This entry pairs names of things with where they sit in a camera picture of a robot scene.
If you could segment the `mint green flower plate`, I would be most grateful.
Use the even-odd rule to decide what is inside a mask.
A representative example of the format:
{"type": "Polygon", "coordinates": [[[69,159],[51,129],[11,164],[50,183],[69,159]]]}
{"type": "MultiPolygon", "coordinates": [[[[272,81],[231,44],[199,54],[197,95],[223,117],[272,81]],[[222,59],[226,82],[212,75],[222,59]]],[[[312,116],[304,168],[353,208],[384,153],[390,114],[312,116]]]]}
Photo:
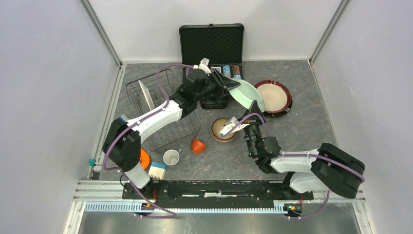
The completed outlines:
{"type": "Polygon", "coordinates": [[[229,90],[230,95],[243,107],[249,109],[253,101],[257,101],[260,111],[265,111],[265,103],[260,92],[249,82],[230,78],[232,81],[238,82],[240,85],[229,90]]]}

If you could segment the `red rim beige plate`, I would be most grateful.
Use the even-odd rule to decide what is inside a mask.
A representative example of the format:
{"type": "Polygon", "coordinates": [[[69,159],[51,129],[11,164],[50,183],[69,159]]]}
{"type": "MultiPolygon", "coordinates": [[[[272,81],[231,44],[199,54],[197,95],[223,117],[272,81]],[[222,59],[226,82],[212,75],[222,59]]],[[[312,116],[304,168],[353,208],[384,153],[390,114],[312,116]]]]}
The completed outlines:
{"type": "Polygon", "coordinates": [[[254,86],[262,95],[264,103],[266,103],[267,99],[292,98],[287,87],[275,80],[263,80],[256,83],[254,86]]]}

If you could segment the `tan ceramic bowl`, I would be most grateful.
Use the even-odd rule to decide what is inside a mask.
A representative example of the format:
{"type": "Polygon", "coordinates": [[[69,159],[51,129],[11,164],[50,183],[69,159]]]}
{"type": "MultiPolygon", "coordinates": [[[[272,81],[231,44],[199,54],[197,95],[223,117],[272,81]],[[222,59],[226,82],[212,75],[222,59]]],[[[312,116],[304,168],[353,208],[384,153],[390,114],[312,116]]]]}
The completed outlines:
{"type": "Polygon", "coordinates": [[[226,137],[224,137],[220,131],[222,130],[222,128],[224,127],[225,123],[227,121],[227,118],[219,118],[217,120],[215,120],[211,126],[211,132],[212,132],[212,136],[214,137],[214,139],[218,142],[221,143],[227,143],[232,141],[235,138],[236,133],[231,133],[229,135],[227,135],[226,137]]]}

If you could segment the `white plate teal rim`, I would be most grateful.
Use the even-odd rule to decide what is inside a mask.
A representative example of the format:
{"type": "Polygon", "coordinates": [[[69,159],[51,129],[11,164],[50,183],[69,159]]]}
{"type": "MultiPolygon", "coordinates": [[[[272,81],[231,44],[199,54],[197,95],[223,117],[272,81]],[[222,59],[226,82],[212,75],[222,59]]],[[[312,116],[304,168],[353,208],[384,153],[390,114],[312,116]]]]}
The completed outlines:
{"type": "Polygon", "coordinates": [[[150,111],[153,110],[155,108],[155,106],[154,106],[152,97],[150,95],[149,89],[147,88],[147,86],[141,80],[138,80],[138,83],[141,87],[141,90],[143,92],[143,95],[144,95],[144,98],[146,100],[146,103],[147,103],[147,106],[148,106],[149,110],[150,111]]]}

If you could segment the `dark brown bottom plate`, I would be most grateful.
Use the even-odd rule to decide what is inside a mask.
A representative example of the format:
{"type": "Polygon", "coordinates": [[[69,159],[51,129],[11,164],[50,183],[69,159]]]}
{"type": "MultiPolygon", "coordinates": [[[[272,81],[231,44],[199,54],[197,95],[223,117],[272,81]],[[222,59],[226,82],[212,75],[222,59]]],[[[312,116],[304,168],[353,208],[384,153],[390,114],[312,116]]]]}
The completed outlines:
{"type": "Polygon", "coordinates": [[[293,100],[291,97],[281,99],[267,99],[263,114],[267,117],[282,117],[292,108],[293,100]]]}

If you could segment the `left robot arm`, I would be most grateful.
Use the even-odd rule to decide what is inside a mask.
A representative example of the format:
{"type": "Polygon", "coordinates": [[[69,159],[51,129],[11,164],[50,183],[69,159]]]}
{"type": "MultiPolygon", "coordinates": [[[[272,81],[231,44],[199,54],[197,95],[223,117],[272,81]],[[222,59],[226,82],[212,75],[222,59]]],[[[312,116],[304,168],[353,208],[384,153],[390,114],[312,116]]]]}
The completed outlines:
{"type": "Polygon", "coordinates": [[[217,71],[191,70],[160,106],[135,119],[126,121],[119,117],[111,123],[102,146],[103,169],[108,169],[106,162],[110,159],[135,186],[134,192],[140,198],[150,197],[153,185],[140,164],[141,143],[163,127],[185,118],[197,108],[199,101],[222,98],[240,85],[239,79],[227,78],[217,71]]]}

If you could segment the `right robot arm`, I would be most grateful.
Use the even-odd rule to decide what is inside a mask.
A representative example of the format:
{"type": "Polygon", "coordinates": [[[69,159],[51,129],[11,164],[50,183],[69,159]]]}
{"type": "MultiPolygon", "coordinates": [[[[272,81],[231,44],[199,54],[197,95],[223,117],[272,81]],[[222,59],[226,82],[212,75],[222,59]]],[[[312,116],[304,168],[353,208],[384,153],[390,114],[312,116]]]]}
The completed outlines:
{"type": "Polygon", "coordinates": [[[259,169],[266,174],[287,174],[281,192],[288,199],[315,190],[354,199],[365,182],[365,164],[333,144],[322,143],[310,151],[287,152],[274,136],[263,137],[260,126],[265,125],[265,120],[255,100],[241,123],[247,124],[244,137],[248,155],[255,159],[259,169]]]}

